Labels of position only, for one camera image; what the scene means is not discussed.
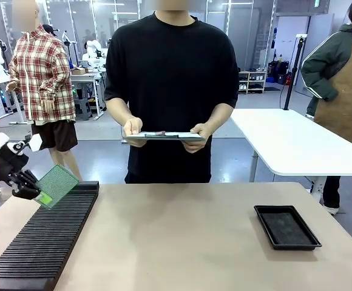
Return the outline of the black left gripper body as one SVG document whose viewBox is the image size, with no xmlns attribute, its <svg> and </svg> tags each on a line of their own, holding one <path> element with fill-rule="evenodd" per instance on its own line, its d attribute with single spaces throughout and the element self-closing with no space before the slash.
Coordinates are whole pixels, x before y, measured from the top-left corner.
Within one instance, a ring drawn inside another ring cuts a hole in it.
<svg viewBox="0 0 352 291">
<path fill-rule="evenodd" d="M 10 184 L 18 182 L 17 174 L 28 163 L 29 157 L 25 154 L 7 154 L 7 158 L 0 156 L 0 182 Z"/>
</svg>

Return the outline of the person's right hand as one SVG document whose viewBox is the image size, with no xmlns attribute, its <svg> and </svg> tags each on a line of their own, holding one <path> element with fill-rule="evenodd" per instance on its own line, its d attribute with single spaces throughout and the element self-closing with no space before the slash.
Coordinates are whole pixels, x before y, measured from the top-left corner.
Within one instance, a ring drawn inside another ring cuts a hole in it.
<svg viewBox="0 0 352 291">
<path fill-rule="evenodd" d="M 125 125 L 123 125 L 123 137 L 124 140 L 133 147 L 141 148 L 146 144 L 146 140 L 144 139 L 130 139 L 128 136 L 137 135 L 141 132 L 141 128 L 143 126 L 142 120 L 140 118 L 130 118 L 126 121 Z"/>
</svg>

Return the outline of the person's left hand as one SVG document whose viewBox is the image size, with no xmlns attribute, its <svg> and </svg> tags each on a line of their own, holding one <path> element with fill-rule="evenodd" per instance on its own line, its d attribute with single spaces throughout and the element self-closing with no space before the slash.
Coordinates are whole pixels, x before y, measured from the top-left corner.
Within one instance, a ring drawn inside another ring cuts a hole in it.
<svg viewBox="0 0 352 291">
<path fill-rule="evenodd" d="M 215 127 L 208 122 L 204 124 L 197 124 L 194 128 L 191 129 L 191 133 L 196 133 L 203 139 L 200 141 L 182 141 L 185 150 L 189 153 L 196 153 L 203 149 L 215 131 Z"/>
</svg>

